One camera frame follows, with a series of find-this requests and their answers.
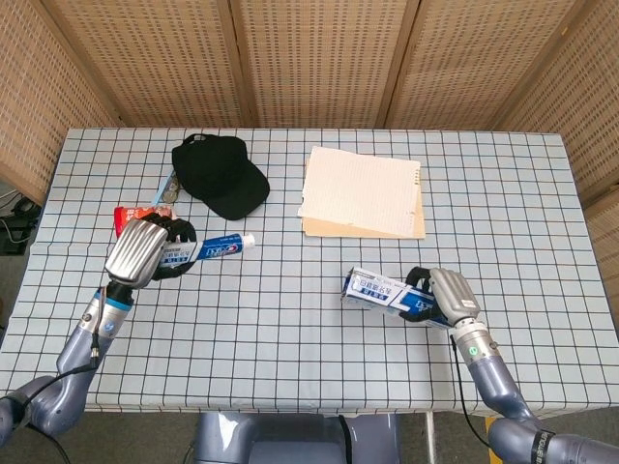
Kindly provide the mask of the woven bamboo folding screen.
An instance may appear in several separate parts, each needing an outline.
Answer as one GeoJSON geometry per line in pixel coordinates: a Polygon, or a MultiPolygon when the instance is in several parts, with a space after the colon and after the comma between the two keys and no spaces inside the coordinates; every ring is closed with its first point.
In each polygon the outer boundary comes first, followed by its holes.
{"type": "Polygon", "coordinates": [[[0,0],[0,192],[122,126],[558,133],[619,324],[619,0],[0,0]]]}

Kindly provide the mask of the yellow floor tape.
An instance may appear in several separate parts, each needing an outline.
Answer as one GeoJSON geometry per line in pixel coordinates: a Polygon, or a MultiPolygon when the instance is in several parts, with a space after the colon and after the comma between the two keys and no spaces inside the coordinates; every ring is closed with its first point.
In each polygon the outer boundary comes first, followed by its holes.
{"type": "MultiPolygon", "coordinates": [[[[485,418],[486,434],[489,434],[489,429],[495,422],[495,418],[485,418]]],[[[494,453],[492,449],[488,450],[489,464],[503,464],[503,461],[494,453]]]]}

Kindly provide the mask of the blue white toothpaste tube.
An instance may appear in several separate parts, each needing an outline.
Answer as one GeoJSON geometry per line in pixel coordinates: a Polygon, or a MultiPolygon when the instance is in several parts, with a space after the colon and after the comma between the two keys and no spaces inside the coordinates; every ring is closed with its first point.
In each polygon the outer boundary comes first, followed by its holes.
{"type": "Polygon", "coordinates": [[[163,269],[176,268],[195,261],[209,260],[242,252],[255,246],[252,234],[231,234],[202,242],[186,242],[167,244],[163,249],[159,267],[163,269]]]}

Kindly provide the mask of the blue card with coins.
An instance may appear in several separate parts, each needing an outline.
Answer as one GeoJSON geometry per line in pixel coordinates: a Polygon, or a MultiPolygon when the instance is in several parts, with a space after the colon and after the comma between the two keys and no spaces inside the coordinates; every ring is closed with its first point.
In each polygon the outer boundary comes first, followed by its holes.
{"type": "Polygon", "coordinates": [[[162,204],[175,203],[178,198],[180,188],[178,177],[176,173],[172,171],[167,176],[165,182],[159,187],[155,198],[151,201],[151,205],[158,206],[162,204]]]}

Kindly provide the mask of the white lined paper sheet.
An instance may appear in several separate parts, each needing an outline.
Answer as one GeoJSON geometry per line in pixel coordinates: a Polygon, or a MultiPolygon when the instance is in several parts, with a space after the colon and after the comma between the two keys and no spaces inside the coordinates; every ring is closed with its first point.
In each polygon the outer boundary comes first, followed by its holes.
{"type": "Polygon", "coordinates": [[[314,146],[298,216],[410,237],[418,170],[415,160],[314,146]]]}

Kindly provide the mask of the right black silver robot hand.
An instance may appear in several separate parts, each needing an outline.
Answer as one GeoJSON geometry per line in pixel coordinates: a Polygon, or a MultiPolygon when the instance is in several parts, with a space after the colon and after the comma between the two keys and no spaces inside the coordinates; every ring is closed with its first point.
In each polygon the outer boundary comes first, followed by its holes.
{"type": "Polygon", "coordinates": [[[402,311],[399,317],[410,323],[427,323],[450,328],[463,319],[476,319],[480,305],[461,273],[443,269],[413,268],[405,283],[420,290],[431,304],[402,311]]]}

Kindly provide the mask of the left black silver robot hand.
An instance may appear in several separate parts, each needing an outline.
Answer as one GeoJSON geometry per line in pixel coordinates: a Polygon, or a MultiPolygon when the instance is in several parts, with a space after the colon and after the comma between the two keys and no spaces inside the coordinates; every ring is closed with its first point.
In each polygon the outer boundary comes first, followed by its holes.
{"type": "Polygon", "coordinates": [[[151,280],[176,278],[186,273],[193,262],[162,268],[160,263],[168,244],[197,244],[194,227],[186,220],[150,213],[132,218],[105,262],[112,282],[141,289],[151,280]]]}

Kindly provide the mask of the white table leg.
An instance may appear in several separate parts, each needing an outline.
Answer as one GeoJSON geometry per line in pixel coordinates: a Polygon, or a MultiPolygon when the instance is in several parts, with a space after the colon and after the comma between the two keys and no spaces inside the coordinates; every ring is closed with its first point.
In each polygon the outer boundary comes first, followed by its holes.
{"type": "Polygon", "coordinates": [[[425,436],[427,446],[427,462],[428,464],[436,464],[434,418],[431,411],[425,412],[425,436]]]}

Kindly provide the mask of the black baseball cap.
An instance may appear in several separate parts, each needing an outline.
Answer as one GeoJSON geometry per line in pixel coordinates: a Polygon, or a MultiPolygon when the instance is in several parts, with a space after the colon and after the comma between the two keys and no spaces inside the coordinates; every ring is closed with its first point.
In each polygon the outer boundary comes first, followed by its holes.
{"type": "Polygon", "coordinates": [[[266,176],[237,136],[193,133],[171,151],[180,186],[226,220],[247,217],[270,194],[266,176]]]}

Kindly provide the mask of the blue white toothpaste box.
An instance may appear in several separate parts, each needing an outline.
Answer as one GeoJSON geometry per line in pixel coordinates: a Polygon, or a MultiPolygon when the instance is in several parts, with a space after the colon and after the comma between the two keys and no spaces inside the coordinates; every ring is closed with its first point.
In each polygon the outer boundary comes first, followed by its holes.
{"type": "Polygon", "coordinates": [[[354,267],[345,278],[341,301],[363,310],[379,310],[408,323],[449,329],[429,279],[429,269],[422,267],[413,268],[405,281],[354,267]]]}

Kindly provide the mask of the red instant noodle cup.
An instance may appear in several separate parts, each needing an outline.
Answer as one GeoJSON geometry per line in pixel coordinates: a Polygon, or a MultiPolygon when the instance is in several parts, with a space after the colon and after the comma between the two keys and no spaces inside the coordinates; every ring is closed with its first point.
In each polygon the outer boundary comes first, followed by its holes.
{"type": "Polygon", "coordinates": [[[150,214],[156,213],[160,216],[166,216],[170,218],[177,218],[173,208],[169,205],[159,206],[137,206],[137,207],[123,207],[118,206],[114,209],[114,229],[116,237],[119,238],[123,229],[131,219],[144,218],[150,214]]]}

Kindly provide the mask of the grey-blue robot torso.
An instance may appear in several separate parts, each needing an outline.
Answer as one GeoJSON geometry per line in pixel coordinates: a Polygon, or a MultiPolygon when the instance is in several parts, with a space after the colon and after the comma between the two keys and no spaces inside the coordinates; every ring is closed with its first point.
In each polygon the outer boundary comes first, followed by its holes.
{"type": "Polygon", "coordinates": [[[208,412],[191,464],[402,464],[394,414],[208,412]]]}

